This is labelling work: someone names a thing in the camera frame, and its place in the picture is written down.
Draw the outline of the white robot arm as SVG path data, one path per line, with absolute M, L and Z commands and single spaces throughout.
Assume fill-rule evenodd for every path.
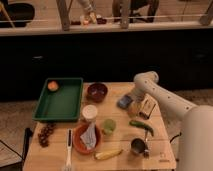
M 181 120 L 176 171 L 213 171 L 213 106 L 197 105 L 158 85 L 155 71 L 134 76 L 133 100 L 148 93 Z

